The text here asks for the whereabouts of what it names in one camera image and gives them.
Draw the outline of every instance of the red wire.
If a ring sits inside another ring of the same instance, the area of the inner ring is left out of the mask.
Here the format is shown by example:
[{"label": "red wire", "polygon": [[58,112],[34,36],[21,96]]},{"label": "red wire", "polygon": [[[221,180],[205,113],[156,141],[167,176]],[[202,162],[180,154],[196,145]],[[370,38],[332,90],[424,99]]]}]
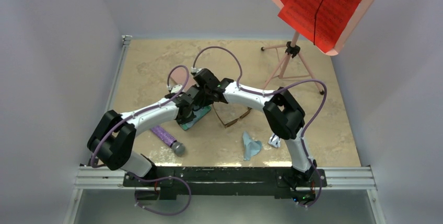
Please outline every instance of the red wire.
[{"label": "red wire", "polygon": [[158,191],[157,191],[157,184],[158,184],[158,181],[156,181],[156,182],[154,183],[154,191],[158,194]]}]

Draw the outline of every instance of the eyeglasses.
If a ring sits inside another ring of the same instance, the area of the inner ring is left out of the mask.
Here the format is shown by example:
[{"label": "eyeglasses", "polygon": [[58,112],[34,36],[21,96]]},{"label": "eyeglasses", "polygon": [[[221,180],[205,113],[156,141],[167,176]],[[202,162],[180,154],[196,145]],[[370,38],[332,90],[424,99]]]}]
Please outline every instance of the eyeglasses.
[{"label": "eyeglasses", "polygon": [[223,122],[223,120],[222,120],[222,119],[220,118],[220,116],[218,115],[217,110],[215,109],[215,104],[212,105],[212,108],[214,109],[215,115],[217,116],[217,118],[220,120],[220,122],[222,123],[222,125],[223,125],[225,128],[228,128],[228,127],[234,125],[235,123],[238,122],[239,119],[242,119],[242,118],[246,117],[246,116],[251,112],[251,110],[252,110],[252,108],[248,108],[248,109],[246,110],[246,112],[245,112],[244,114],[242,114],[240,117],[238,117],[238,118],[236,118],[236,119],[234,119],[234,120],[232,120],[232,121],[230,121],[230,122],[228,122],[228,123],[225,123],[225,122]]}]

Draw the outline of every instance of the gray wall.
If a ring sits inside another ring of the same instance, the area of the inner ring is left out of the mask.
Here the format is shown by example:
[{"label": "gray wall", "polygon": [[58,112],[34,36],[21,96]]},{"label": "gray wall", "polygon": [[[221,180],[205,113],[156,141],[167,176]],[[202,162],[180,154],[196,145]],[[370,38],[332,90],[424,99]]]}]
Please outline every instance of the gray wall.
[{"label": "gray wall", "polygon": [[153,38],[290,38],[270,0],[104,0],[122,33]]},{"label": "gray wall", "polygon": [[376,0],[333,64],[388,223],[443,218],[443,0]]},{"label": "gray wall", "polygon": [[103,0],[0,0],[0,223],[61,223],[121,49]]}]

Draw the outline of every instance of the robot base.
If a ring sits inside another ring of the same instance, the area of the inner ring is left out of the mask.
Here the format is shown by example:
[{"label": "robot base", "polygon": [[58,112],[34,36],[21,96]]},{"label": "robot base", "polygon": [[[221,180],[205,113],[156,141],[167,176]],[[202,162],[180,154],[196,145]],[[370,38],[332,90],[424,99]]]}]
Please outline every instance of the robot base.
[{"label": "robot base", "polygon": [[[323,169],[318,169],[324,177],[322,186],[327,186]],[[155,175],[149,179],[176,176],[185,180],[192,195],[249,195],[274,196],[275,199],[295,198],[299,194],[293,191],[310,190],[312,181],[315,187],[320,185],[320,178],[313,173],[307,180],[297,180],[300,172],[291,167],[157,167]],[[125,176],[123,186],[146,187],[154,183],[141,183],[131,176]],[[176,199],[177,195],[188,195],[188,190],[179,181],[163,180],[157,184],[159,199]]]}]

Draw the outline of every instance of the marble-pattern tabletop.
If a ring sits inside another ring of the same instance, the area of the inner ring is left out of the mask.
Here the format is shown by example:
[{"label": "marble-pattern tabletop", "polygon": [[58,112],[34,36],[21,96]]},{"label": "marble-pattern tabletop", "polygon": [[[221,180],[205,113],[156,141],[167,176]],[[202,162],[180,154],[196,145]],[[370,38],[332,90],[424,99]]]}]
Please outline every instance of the marble-pattern tabletop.
[{"label": "marble-pattern tabletop", "polygon": [[[260,51],[260,47],[282,44],[281,40],[132,40],[123,66],[114,109],[127,112],[158,101],[167,94],[166,77],[176,65],[189,69],[200,49],[218,45],[236,54],[243,68],[241,83],[261,88],[278,63],[276,50]],[[299,41],[301,50],[318,79],[328,86],[328,97],[323,110],[306,132],[309,148],[321,167],[359,167],[360,162],[351,128],[346,115],[339,85],[329,56],[323,55],[309,41]],[[285,49],[279,49],[282,57]],[[212,49],[202,54],[197,67],[210,69],[220,80],[237,79],[239,69],[232,57],[222,50]],[[307,74],[296,57],[289,62],[286,76]],[[273,79],[267,89],[287,86],[294,80]],[[317,110],[322,96],[313,83],[305,83],[290,89],[306,112],[307,122]],[[230,105],[220,110],[229,111]],[[161,125],[186,147],[182,157],[177,157],[151,131],[139,135],[134,150],[161,166],[289,166],[290,156],[282,141],[280,148],[271,147],[267,141],[271,135],[264,115],[251,113],[231,127],[224,128],[214,110],[204,116],[188,131],[176,122]],[[247,131],[255,140],[263,143],[262,150],[243,160],[242,134]]]}]

